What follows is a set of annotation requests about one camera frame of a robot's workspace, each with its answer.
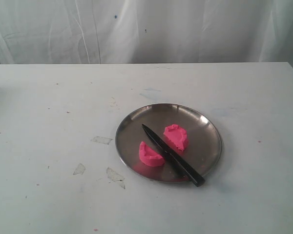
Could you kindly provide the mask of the black knife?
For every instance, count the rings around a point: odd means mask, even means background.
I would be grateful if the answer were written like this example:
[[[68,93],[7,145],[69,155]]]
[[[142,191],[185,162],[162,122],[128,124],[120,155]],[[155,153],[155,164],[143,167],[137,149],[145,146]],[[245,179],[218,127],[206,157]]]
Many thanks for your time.
[[[206,182],[206,180],[192,166],[181,158],[179,154],[170,148],[149,127],[142,124],[142,128],[148,138],[162,151],[162,156],[171,163],[177,172],[184,173],[196,187],[200,187]]]

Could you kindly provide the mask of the clear tape piece upper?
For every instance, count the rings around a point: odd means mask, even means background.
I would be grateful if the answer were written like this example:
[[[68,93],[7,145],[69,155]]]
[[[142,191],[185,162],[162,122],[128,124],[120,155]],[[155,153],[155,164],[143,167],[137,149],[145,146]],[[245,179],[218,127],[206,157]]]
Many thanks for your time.
[[[99,144],[109,145],[112,139],[108,137],[95,136],[91,139],[91,141]]]

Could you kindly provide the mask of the clear tape piece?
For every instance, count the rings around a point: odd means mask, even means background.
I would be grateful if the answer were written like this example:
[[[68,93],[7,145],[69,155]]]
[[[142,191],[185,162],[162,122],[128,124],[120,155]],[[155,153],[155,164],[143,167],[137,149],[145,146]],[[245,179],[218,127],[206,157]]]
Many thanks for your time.
[[[91,139],[91,141],[99,144],[109,145],[112,139],[108,137],[95,136]]]
[[[113,169],[109,167],[106,169],[106,174],[107,174],[107,177],[111,181],[113,181],[114,183],[117,183],[123,189],[126,188],[124,183],[125,178],[122,175],[120,175],[119,173],[117,173],[116,171],[114,171]]]
[[[79,163],[76,169],[74,170],[73,175],[83,175],[85,170],[86,167],[83,164]]]

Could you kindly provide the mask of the round steel plate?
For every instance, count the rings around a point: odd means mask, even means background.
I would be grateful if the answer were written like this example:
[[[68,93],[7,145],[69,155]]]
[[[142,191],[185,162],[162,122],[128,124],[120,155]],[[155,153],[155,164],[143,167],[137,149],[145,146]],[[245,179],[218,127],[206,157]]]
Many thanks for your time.
[[[165,127],[177,124],[188,135],[188,146],[178,150],[166,136]],[[151,149],[161,150],[148,138],[142,125],[153,130],[167,145],[177,152],[201,176],[206,176],[220,159],[223,143],[217,128],[203,114],[189,107],[159,103],[141,107],[120,123],[115,136],[115,145],[122,162],[144,178],[165,182],[179,183],[189,179],[184,172],[171,163],[165,162],[160,167],[149,167],[139,159],[139,145],[143,141]]]

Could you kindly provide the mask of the clear tape piece lower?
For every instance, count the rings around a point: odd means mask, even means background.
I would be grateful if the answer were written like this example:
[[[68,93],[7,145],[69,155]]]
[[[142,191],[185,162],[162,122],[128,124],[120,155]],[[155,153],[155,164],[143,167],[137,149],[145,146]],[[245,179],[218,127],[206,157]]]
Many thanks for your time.
[[[124,183],[125,178],[122,175],[120,175],[119,173],[117,173],[116,171],[114,171],[113,169],[109,167],[106,169],[106,174],[107,174],[107,177],[111,181],[113,181],[114,183],[117,183],[123,189],[126,188]]]

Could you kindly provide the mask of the clear tape piece left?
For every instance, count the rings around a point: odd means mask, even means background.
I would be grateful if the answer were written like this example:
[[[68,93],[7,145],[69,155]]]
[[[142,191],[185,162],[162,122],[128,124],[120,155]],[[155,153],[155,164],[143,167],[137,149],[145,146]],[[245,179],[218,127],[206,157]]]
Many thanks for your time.
[[[76,169],[74,170],[73,175],[83,175],[85,170],[86,167],[83,164],[79,163]]]

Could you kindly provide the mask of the white backdrop curtain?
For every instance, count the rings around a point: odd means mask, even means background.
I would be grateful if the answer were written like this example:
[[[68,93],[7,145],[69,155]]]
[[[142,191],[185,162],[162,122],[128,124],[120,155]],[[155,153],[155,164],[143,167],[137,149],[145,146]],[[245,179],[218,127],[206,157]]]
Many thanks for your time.
[[[286,61],[293,0],[0,0],[0,63]]]

